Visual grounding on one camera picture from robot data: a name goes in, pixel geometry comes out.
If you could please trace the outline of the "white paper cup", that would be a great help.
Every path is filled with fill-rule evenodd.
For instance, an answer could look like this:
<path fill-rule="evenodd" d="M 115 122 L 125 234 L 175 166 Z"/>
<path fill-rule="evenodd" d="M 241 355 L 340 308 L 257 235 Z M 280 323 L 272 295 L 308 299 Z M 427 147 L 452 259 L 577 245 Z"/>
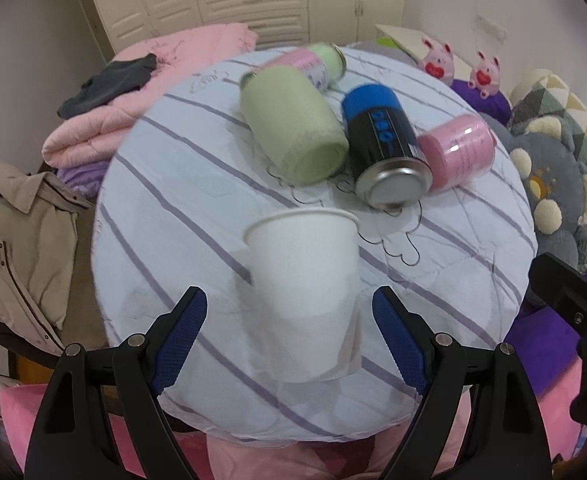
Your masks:
<path fill-rule="evenodd" d="M 359 220 L 348 211 L 299 208 L 244 232 L 261 338 L 272 379 L 328 382 L 361 367 Z"/>

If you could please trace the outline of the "white wall socket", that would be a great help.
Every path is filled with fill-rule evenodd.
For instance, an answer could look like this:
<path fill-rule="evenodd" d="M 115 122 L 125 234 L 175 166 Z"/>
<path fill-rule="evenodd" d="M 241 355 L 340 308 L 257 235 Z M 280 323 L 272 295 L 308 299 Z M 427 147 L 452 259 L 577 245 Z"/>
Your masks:
<path fill-rule="evenodd" d="M 507 39 L 507 30 L 489 20 L 486 16 L 477 13 L 475 18 L 476 28 L 485 35 L 503 44 Z"/>

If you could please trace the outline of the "white striped quilt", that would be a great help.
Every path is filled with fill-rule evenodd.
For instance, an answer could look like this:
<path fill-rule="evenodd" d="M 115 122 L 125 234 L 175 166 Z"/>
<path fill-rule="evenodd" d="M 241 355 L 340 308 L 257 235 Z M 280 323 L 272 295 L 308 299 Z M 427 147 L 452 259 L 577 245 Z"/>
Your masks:
<path fill-rule="evenodd" d="M 240 110 L 255 51 L 173 82 L 110 164 L 92 272 L 111 344 L 144 333 L 189 287 L 206 318 L 168 414 L 251 446 L 348 442 L 412 416 L 373 315 L 390 287 L 460 344 L 506 336 L 537 251 L 518 171 L 489 171 L 399 211 L 357 197 L 348 171 L 311 186 L 278 174 Z"/>

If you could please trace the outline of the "triangle pattern quilted pillow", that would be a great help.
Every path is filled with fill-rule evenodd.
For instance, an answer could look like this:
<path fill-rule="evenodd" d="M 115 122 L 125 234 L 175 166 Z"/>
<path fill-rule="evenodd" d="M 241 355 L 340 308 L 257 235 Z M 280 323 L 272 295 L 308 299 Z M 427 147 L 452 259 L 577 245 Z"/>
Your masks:
<path fill-rule="evenodd" d="M 543 68 L 530 70 L 511 91 L 510 101 L 512 133 L 524 133 L 534 119 L 557 116 L 570 127 L 575 157 L 587 165 L 587 106 L 558 75 Z"/>

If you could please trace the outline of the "pink and green can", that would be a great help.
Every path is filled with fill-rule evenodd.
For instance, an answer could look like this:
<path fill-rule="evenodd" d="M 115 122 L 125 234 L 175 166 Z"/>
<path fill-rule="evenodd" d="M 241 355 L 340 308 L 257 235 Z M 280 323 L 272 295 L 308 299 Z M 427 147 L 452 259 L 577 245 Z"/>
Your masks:
<path fill-rule="evenodd" d="M 325 92 L 344 77 L 347 60 L 335 44 L 318 42 L 281 53 L 263 68 L 272 66 L 291 66 L 304 74 L 318 91 Z"/>

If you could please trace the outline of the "right pink bunny plush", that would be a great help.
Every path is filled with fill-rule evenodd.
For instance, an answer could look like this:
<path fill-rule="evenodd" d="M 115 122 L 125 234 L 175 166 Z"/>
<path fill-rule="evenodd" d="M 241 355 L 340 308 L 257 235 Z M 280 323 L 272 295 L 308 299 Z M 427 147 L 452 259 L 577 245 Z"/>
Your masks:
<path fill-rule="evenodd" d="M 478 51 L 479 63 L 471 71 L 468 87 L 479 91 L 482 100 L 499 93 L 501 84 L 501 62 L 497 56 L 487 56 Z"/>

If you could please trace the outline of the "grey koala plush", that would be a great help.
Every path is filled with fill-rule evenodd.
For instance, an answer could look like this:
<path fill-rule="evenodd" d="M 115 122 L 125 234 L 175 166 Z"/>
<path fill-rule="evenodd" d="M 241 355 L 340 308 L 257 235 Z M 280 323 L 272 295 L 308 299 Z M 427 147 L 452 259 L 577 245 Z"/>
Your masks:
<path fill-rule="evenodd" d="M 484 114 L 516 167 L 530 205 L 539 254 L 581 270 L 587 239 L 587 165 L 575 156 L 573 131 L 555 115 L 534 118 L 516 134 Z"/>

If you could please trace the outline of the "light green cup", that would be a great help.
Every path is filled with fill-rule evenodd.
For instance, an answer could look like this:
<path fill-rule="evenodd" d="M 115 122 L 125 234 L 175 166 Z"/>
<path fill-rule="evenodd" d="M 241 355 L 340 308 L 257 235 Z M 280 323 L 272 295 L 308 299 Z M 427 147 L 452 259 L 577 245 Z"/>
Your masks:
<path fill-rule="evenodd" d="M 314 184 L 338 172 L 349 154 L 341 122 L 302 72 L 274 65 L 244 75 L 240 112 L 281 177 Z"/>

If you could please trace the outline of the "beige jacket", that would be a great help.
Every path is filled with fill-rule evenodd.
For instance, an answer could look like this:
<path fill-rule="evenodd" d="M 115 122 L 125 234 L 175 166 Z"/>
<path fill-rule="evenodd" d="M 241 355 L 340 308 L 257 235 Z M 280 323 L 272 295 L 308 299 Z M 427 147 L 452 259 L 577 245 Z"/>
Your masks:
<path fill-rule="evenodd" d="M 0 163 L 0 323 L 58 356 L 68 313 L 80 214 L 92 204 L 55 174 Z"/>

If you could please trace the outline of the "blue and black can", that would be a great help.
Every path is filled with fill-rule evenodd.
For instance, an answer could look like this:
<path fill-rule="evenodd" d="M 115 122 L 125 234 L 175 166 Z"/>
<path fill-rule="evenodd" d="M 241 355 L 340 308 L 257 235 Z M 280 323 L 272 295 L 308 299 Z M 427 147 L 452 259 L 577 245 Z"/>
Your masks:
<path fill-rule="evenodd" d="M 341 107 L 356 194 L 385 211 L 421 200 L 432 171 L 395 93 L 383 84 L 363 84 L 344 96 Z"/>

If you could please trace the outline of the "dark grey garment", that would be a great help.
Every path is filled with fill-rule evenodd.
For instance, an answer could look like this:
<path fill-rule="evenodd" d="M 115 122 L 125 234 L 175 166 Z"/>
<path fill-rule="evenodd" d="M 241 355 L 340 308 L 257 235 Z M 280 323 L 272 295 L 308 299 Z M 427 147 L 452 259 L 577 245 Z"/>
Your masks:
<path fill-rule="evenodd" d="M 113 61 L 82 83 L 75 96 L 57 110 L 61 119 L 70 119 L 106 105 L 122 94 L 140 90 L 156 70 L 156 55 L 149 53 L 130 61 Z"/>

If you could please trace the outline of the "purple pillow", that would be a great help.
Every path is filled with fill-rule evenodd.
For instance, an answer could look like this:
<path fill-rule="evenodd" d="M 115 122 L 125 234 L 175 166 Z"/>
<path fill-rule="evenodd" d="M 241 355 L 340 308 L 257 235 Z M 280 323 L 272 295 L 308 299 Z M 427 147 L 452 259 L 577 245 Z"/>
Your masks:
<path fill-rule="evenodd" d="M 460 79 L 454 79 L 451 88 L 477 112 L 491 116 L 503 126 L 508 124 L 511 105 L 502 92 L 482 99 L 478 89 L 471 89 L 467 81 Z"/>

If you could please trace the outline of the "pink folded blanket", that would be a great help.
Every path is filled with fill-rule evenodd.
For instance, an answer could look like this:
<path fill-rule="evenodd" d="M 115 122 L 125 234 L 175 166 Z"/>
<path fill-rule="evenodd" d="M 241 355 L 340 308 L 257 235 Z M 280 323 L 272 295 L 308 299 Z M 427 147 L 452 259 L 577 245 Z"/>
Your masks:
<path fill-rule="evenodd" d="M 253 51 L 257 43 L 258 34 L 247 24 L 229 23 L 184 29 L 132 44 L 115 58 L 130 61 L 156 55 L 150 80 L 139 90 L 62 122 L 43 144 L 44 162 L 61 169 L 111 159 L 135 122 L 165 92 L 208 66 Z"/>

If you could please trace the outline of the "left pink bunny plush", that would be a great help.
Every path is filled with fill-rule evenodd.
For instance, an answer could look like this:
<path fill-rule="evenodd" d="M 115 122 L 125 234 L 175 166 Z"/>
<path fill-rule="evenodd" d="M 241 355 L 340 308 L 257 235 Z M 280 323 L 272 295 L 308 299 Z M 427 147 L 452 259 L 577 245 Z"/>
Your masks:
<path fill-rule="evenodd" d="M 447 42 L 436 44 L 427 38 L 423 38 L 423 45 L 427 47 L 428 52 L 419 61 L 418 68 L 450 87 L 455 77 L 454 52 L 452 47 Z"/>

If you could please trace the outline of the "purple folded cloth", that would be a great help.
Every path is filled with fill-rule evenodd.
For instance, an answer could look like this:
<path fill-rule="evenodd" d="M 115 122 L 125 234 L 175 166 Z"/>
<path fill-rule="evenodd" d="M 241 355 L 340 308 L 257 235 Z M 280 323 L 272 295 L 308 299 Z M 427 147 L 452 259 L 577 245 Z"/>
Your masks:
<path fill-rule="evenodd" d="M 89 200 L 98 196 L 109 166 L 109 160 L 102 160 L 72 168 L 61 168 L 57 171 L 57 177 L 68 188 Z"/>

